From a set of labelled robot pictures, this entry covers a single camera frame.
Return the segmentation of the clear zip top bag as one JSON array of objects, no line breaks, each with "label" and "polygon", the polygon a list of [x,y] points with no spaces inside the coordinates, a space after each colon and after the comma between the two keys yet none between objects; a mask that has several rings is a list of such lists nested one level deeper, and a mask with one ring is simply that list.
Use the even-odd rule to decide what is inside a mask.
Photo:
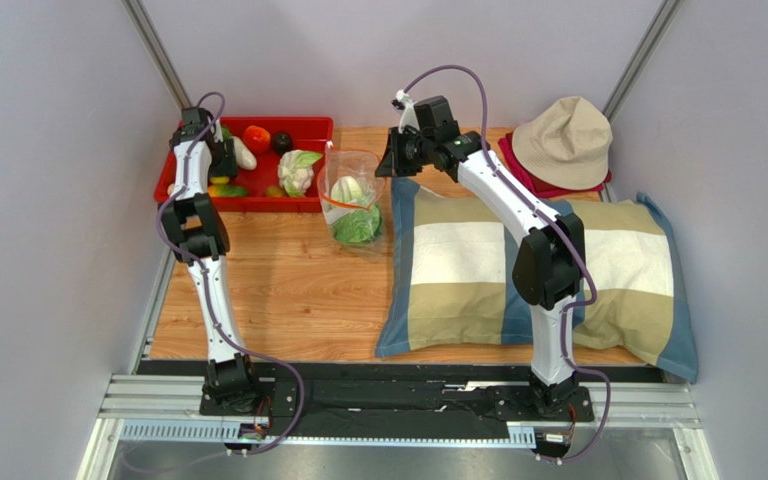
[{"label": "clear zip top bag", "polygon": [[383,241],[381,197],[387,182],[375,175],[379,163],[371,151],[326,143],[316,186],[328,232],[343,248],[373,251]]}]

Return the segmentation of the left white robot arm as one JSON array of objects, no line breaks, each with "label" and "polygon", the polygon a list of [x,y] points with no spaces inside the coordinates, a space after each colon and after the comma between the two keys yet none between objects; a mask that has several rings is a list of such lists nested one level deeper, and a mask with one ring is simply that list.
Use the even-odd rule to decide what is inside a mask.
[{"label": "left white robot arm", "polygon": [[219,119],[202,107],[181,112],[169,141],[175,156],[171,193],[158,210],[157,230],[195,286],[207,335],[203,415],[252,415],[265,402],[250,355],[238,332],[227,285],[227,229],[208,193],[208,174],[233,147]]}]

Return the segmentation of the green lettuce cabbage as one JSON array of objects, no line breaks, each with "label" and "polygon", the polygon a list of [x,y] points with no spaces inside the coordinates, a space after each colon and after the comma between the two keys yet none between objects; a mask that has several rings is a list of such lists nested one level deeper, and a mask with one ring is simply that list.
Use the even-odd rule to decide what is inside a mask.
[{"label": "green lettuce cabbage", "polygon": [[377,191],[368,181],[344,175],[329,192],[326,215],[333,238],[344,245],[364,245],[375,241],[382,224]]}]

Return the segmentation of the yellow bell pepper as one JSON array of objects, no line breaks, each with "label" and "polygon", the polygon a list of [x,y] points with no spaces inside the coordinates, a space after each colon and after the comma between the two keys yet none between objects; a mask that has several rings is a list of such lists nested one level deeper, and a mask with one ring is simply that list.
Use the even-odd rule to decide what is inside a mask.
[{"label": "yellow bell pepper", "polygon": [[211,177],[209,179],[211,185],[227,185],[230,182],[228,176]]}]

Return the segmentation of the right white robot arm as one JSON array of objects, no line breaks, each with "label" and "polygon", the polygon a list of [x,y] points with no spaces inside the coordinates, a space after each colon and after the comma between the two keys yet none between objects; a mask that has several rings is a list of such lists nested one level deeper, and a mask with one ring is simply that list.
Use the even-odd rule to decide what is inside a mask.
[{"label": "right white robot arm", "polygon": [[568,412],[579,387],[569,317],[585,276],[582,220],[558,213],[517,182],[481,133],[461,131],[445,97],[416,101],[400,90],[392,105],[400,120],[388,131],[376,176],[415,176],[431,165],[502,222],[518,247],[513,286],[530,306],[533,358],[526,402],[544,418]]}]

